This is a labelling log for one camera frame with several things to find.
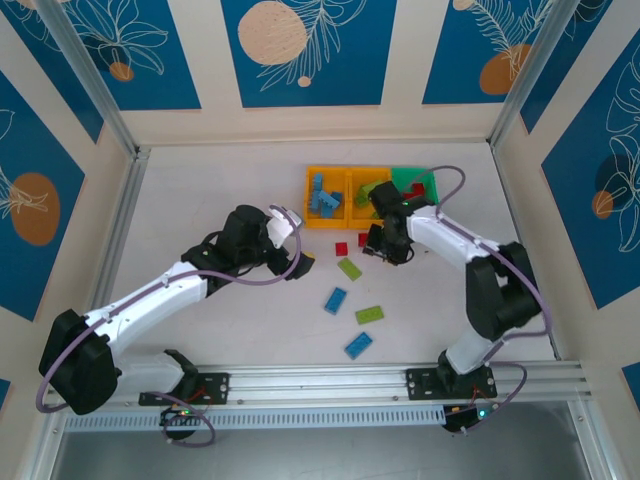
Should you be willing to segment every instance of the orange circle pattern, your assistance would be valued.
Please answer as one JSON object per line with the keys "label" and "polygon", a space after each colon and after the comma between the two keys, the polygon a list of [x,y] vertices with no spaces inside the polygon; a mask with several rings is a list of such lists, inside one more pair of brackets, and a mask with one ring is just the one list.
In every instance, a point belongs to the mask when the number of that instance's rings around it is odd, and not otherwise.
{"label": "orange circle pattern", "polygon": [[47,245],[55,237],[60,223],[60,199],[55,185],[44,175],[25,173],[16,178],[13,188],[33,197],[47,195],[41,204],[47,207],[46,212],[29,207],[28,204],[22,205],[20,210],[11,209],[13,228],[20,238],[36,247]]}

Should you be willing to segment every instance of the white leaf line drawing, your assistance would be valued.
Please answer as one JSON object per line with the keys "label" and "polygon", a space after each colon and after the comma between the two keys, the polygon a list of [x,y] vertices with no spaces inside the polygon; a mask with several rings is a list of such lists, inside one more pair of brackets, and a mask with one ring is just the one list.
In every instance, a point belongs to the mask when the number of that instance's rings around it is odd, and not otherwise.
{"label": "white leaf line drawing", "polygon": [[513,80],[524,62],[523,47],[540,29],[555,0],[533,0],[520,17],[516,17],[510,0],[460,0],[456,9],[467,10],[476,16],[482,36],[488,38],[493,49],[509,60],[509,76]]}
{"label": "white leaf line drawing", "polygon": [[29,8],[18,0],[3,0],[7,9],[22,23],[24,29],[36,40],[43,42],[50,49],[59,52],[58,45],[51,37],[49,29],[38,15],[38,12]]}
{"label": "white leaf line drawing", "polygon": [[578,6],[576,7],[576,11],[573,13],[571,20],[564,29],[564,33],[573,40],[576,34],[576,28],[578,23],[591,23],[595,22],[602,11],[604,10],[604,6],[607,3],[607,0],[598,0],[600,3],[596,5],[589,5],[582,0]]}
{"label": "white leaf line drawing", "polygon": [[611,100],[605,128],[612,136],[609,148],[615,163],[593,202],[599,218],[618,214],[620,244],[618,251],[629,253],[640,245],[640,46],[625,65]]}
{"label": "white leaf line drawing", "polygon": [[[359,2],[358,6],[347,14],[345,7],[355,1]],[[330,63],[332,50],[336,54],[340,53],[338,29],[360,15],[367,0],[276,0],[259,2],[255,6],[260,3],[265,7],[274,7],[274,11],[278,9],[278,5],[281,6],[280,19],[273,24],[266,36],[268,44],[264,47],[266,54],[263,53],[263,57],[278,55],[287,59],[282,62],[274,59],[262,64],[262,71],[257,78],[265,79],[260,88],[263,92],[281,81],[290,85],[297,80],[300,86],[309,86],[315,75],[322,70],[323,64]],[[304,28],[302,38],[298,34],[298,29],[301,28]],[[246,49],[245,53],[255,60]]]}
{"label": "white leaf line drawing", "polygon": [[[18,12],[17,17],[34,38],[60,51],[35,10],[17,0],[3,1],[7,6],[19,6],[11,10]],[[164,73],[164,63],[154,49],[167,42],[169,32],[138,20],[138,0],[70,0],[61,6],[99,70],[109,71],[121,81],[133,78],[132,66]]]}
{"label": "white leaf line drawing", "polygon": [[[0,131],[2,131],[0,141],[9,133],[14,115],[15,112],[11,110],[0,110],[0,121],[5,123],[4,128],[0,125]],[[49,209],[47,206],[43,205],[43,202],[47,199],[47,195],[46,193],[40,196],[29,195],[25,191],[17,188],[7,179],[0,166],[0,212],[2,212],[3,219],[9,215],[13,209],[15,209],[17,213],[20,213],[22,207],[48,212]]]}

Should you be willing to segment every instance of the floral wall print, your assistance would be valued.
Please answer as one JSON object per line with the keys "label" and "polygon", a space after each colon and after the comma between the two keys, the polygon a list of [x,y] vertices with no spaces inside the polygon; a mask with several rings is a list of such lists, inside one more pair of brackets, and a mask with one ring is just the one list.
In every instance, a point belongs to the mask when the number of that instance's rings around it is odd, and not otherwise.
{"label": "floral wall print", "polygon": [[555,0],[451,0],[423,104],[502,102]]}
{"label": "floral wall print", "polygon": [[[30,0],[1,0],[57,51]],[[166,0],[58,0],[122,110],[199,109]]]}
{"label": "floral wall print", "polygon": [[98,141],[104,120],[42,23],[31,0],[0,0],[0,11],[11,23],[44,73],[69,105],[93,142]]}
{"label": "floral wall print", "polygon": [[538,123],[560,84],[582,52],[612,0],[581,0],[564,29],[520,115],[527,132]]}
{"label": "floral wall print", "polygon": [[0,307],[35,318],[84,173],[0,73]]}
{"label": "floral wall print", "polygon": [[378,105],[395,0],[222,0],[245,108]]}
{"label": "floral wall print", "polygon": [[4,406],[4,401],[7,398],[7,395],[9,395],[10,387],[11,382],[0,378],[0,418],[2,418],[2,407]]}
{"label": "floral wall print", "polygon": [[640,31],[542,164],[598,308],[640,286]]}

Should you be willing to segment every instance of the black mounting bracket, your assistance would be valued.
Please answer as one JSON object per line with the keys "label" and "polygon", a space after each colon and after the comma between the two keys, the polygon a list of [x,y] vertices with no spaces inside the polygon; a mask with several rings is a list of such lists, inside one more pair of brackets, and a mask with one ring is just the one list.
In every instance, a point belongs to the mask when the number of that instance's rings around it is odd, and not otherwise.
{"label": "black mounting bracket", "polygon": [[410,368],[406,371],[409,400],[461,400],[471,399],[477,390],[487,398],[496,398],[493,372],[482,366],[467,375],[458,375],[453,383],[442,379],[441,367]]}
{"label": "black mounting bracket", "polygon": [[[181,400],[190,405],[226,405],[230,377],[231,375],[228,373],[198,373],[195,377],[192,394],[197,396],[191,400],[189,398]],[[138,405],[141,407],[163,407],[171,405],[171,402],[150,393],[141,393]]]}

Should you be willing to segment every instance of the green container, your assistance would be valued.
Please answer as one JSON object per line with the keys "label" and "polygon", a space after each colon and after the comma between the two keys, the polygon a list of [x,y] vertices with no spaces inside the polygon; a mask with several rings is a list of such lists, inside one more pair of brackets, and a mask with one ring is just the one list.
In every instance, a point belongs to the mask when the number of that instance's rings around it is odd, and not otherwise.
{"label": "green container", "polygon": [[[420,167],[393,167],[391,168],[391,181],[402,193],[404,191],[409,191],[411,189],[411,182],[413,179],[426,171],[427,170],[425,168]],[[418,180],[418,182],[424,185],[427,200],[430,200],[437,205],[440,202],[440,199],[438,198],[436,177],[433,172],[428,175],[424,175],[420,180]]]}

